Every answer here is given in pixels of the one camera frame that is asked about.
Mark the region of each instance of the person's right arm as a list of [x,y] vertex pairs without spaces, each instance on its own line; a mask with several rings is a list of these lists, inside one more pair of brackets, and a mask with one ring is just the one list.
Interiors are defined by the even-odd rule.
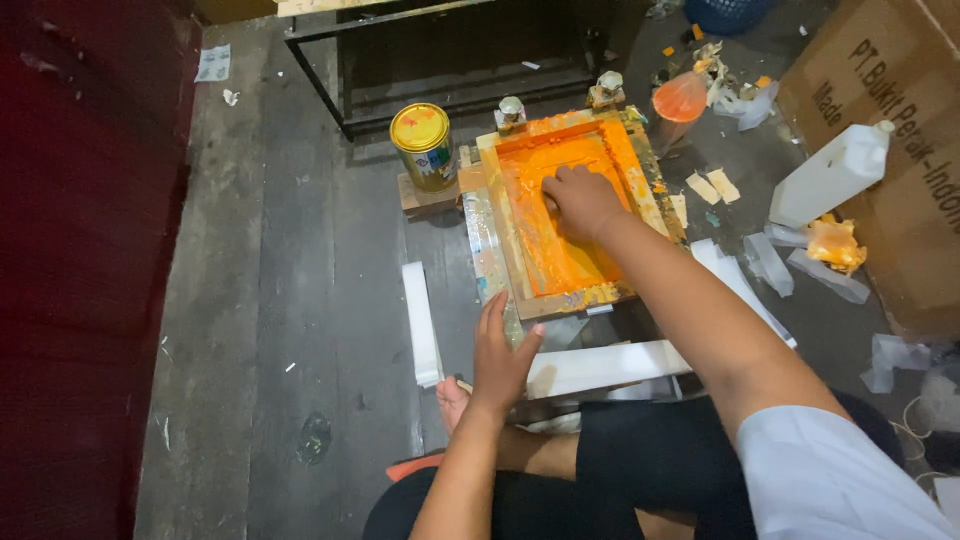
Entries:
[[777,405],[850,420],[813,371],[746,303],[689,254],[623,208],[610,181],[583,165],[543,179],[564,233],[601,246],[709,392],[728,436]]

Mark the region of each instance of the black shorts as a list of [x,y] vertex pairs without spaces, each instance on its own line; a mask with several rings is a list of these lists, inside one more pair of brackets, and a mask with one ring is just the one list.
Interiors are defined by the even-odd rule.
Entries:
[[[846,394],[837,400],[898,465],[893,427]],[[697,514],[696,538],[756,538],[740,462],[713,402],[584,404],[577,479],[497,471],[492,537],[503,540],[642,539],[634,508]],[[436,468],[384,493],[367,520],[365,540],[405,539]]]

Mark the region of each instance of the wooden floor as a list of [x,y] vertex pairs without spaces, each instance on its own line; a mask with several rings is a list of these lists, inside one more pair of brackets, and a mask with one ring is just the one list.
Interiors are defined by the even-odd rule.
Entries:
[[[767,18],[776,27],[725,42],[725,62],[749,71],[745,80],[776,78],[803,48],[796,28],[814,32],[832,2],[813,4],[781,3]],[[197,88],[193,176],[157,352],[138,538],[360,537],[389,485],[384,469],[446,443],[433,392],[414,383],[405,262],[426,269],[444,369],[470,379],[480,306],[463,218],[406,222],[396,192],[402,164],[389,138],[341,137],[282,43],[287,26],[268,18],[204,37],[206,47],[230,43],[233,65],[227,81]],[[643,28],[625,72],[638,105],[662,65],[659,50],[684,29],[679,17]],[[327,82],[336,77],[333,47],[324,41],[308,51]],[[235,107],[224,89],[240,92]],[[582,103],[575,95],[527,111],[538,117]],[[454,143],[491,123],[488,114],[454,118]],[[690,134],[693,146],[662,164],[669,184],[694,167],[723,166],[743,193],[708,209],[688,191],[691,241],[713,237],[742,255],[742,236],[760,230],[774,185],[803,160],[782,129],[772,119],[740,135],[735,120],[707,113]],[[708,224],[708,210],[720,227]],[[803,276],[789,299],[756,282],[754,289],[828,383],[866,393],[857,375],[868,367],[870,336],[887,330],[875,299],[855,306]],[[590,324],[592,335],[616,335],[607,319]],[[918,384],[912,372],[901,374],[894,395],[872,398],[891,417]]]

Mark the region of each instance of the blue basket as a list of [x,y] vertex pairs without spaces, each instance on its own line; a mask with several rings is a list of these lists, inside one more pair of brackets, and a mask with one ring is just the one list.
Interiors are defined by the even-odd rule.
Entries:
[[686,0],[684,14],[691,24],[715,36],[746,32],[759,22],[775,0]]

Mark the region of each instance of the dark red wall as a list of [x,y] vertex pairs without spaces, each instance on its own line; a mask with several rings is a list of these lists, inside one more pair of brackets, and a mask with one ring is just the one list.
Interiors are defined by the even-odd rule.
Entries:
[[129,538],[186,190],[181,0],[0,1],[0,538]]

